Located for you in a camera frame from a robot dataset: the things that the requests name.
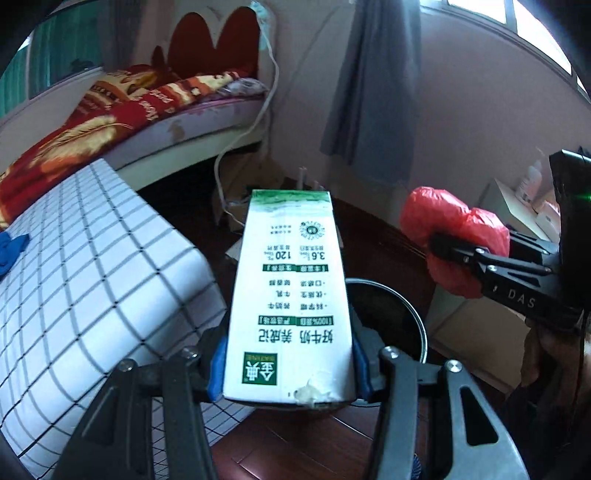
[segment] window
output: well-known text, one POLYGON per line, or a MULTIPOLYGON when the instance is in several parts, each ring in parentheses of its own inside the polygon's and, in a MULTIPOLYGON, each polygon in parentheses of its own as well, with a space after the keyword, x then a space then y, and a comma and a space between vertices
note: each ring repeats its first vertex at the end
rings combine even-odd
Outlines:
POLYGON ((539 48, 566 72, 572 74, 572 68, 566 55, 552 38, 550 32, 542 23, 530 14, 517 0, 513 1, 515 7, 515 19, 517 20, 517 34, 539 48))
POLYGON ((501 23, 507 22, 505 0, 449 0, 449 4, 477 14, 486 15, 501 23))
POLYGON ((39 24, 0 77, 0 117, 61 80, 102 64, 97 40, 101 3, 66 5, 39 24))
POLYGON ((581 79, 579 77, 577 77, 577 85, 579 85, 583 89, 583 91, 585 93, 587 93, 587 90, 585 90, 585 87, 583 86, 583 82, 581 82, 581 79))
POLYGON ((578 85, 585 92, 568 58, 548 29, 517 0, 421 0, 421 4, 448 12, 469 11, 478 14, 466 13, 466 16, 472 20, 481 18, 483 23, 503 31, 517 43, 529 46, 530 50, 532 46, 535 47, 540 57, 559 67, 557 71, 562 71, 574 88, 578 85))

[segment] green curtain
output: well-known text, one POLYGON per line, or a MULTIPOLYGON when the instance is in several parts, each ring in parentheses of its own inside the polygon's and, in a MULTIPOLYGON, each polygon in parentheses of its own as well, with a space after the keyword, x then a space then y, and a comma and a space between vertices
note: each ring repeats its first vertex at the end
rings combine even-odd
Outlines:
POLYGON ((0 117, 27 99, 25 71, 29 48, 30 46, 21 48, 0 77, 0 117))
POLYGON ((66 8, 34 31, 29 95, 34 97, 70 75, 102 64, 97 29, 100 0, 66 8))

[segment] screw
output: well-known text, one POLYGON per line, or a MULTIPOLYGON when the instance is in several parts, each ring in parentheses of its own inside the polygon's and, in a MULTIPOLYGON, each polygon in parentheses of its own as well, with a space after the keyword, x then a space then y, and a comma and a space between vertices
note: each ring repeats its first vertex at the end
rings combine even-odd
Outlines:
POLYGON ((122 360, 121 362, 119 362, 119 365, 117 365, 117 368, 122 372, 129 372, 129 370, 131 370, 133 367, 134 361, 130 360, 129 358, 122 360))
POLYGON ((400 356, 400 352, 398 351, 398 349, 393 346, 387 346, 384 350, 386 350, 386 352, 388 353, 388 355, 390 355, 390 358, 392 359, 398 358, 400 356))
POLYGON ((445 362, 445 368, 447 368, 451 373, 457 374, 458 372, 462 371, 462 364, 458 360, 448 360, 445 362))
POLYGON ((181 355, 186 359, 195 358, 199 355, 197 349, 194 346, 186 346, 181 350, 181 355))

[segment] bottle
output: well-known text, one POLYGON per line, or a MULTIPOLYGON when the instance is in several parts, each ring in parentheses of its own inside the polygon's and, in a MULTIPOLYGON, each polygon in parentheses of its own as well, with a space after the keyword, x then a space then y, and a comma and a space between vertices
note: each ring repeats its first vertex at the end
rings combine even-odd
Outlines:
POLYGON ((533 165, 527 169, 527 174, 521 179, 521 183, 515 191, 515 196, 524 205, 531 205, 531 202, 538 195, 538 190, 542 184, 542 163, 536 160, 533 165))

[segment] gray curtain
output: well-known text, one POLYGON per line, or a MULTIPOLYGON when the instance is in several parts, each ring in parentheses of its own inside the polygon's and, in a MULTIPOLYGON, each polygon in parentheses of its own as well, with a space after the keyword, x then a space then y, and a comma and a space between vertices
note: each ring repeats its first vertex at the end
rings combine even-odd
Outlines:
POLYGON ((102 0, 99 14, 100 50, 106 72, 132 64, 145 0, 102 0))
POLYGON ((321 151, 380 183, 406 183, 420 61, 419 0, 357 0, 321 151))

